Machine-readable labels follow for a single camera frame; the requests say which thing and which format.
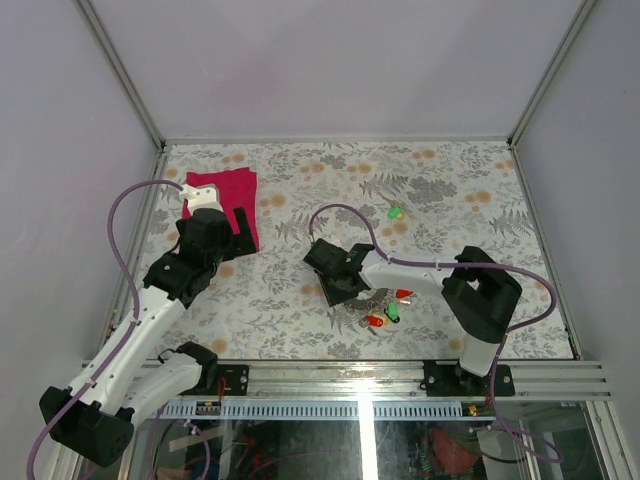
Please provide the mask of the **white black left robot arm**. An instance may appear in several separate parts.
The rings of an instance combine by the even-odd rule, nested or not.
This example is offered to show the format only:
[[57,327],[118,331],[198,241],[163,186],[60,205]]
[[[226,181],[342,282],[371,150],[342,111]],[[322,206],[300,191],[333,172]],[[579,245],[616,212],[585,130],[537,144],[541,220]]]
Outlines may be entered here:
[[208,394],[218,385],[216,354],[192,341],[155,373],[135,377],[220,265],[257,251],[242,207],[231,216],[199,208],[176,227],[176,248],[149,267],[134,309],[80,375],[65,388],[48,387],[39,400],[47,435],[102,468],[119,459],[137,427],[162,404],[190,390]]

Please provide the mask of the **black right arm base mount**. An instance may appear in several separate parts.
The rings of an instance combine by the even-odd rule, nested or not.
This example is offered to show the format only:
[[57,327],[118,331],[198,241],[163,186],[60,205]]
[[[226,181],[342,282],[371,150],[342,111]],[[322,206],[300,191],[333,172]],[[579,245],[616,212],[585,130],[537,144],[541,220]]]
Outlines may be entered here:
[[513,375],[507,365],[498,365],[495,374],[484,377],[469,373],[454,362],[426,360],[422,367],[423,380],[419,387],[428,397],[488,396],[490,387],[497,397],[515,395]]

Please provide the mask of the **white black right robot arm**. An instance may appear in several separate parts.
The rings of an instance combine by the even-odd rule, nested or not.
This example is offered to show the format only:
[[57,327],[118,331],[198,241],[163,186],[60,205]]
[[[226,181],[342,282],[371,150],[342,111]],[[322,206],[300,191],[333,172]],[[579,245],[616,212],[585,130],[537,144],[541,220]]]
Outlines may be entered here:
[[480,248],[467,246],[453,263],[444,264],[383,255],[371,244],[346,251],[319,239],[304,262],[318,276],[331,307],[369,290],[441,295],[467,335],[455,372],[458,387],[474,395],[490,385],[522,287]]

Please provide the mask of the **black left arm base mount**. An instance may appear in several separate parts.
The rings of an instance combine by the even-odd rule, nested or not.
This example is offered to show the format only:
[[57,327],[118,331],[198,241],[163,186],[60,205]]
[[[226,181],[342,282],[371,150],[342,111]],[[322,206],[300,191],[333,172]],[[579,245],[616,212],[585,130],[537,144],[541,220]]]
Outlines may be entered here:
[[246,364],[223,364],[208,367],[194,387],[196,395],[221,397],[246,396],[250,368]]

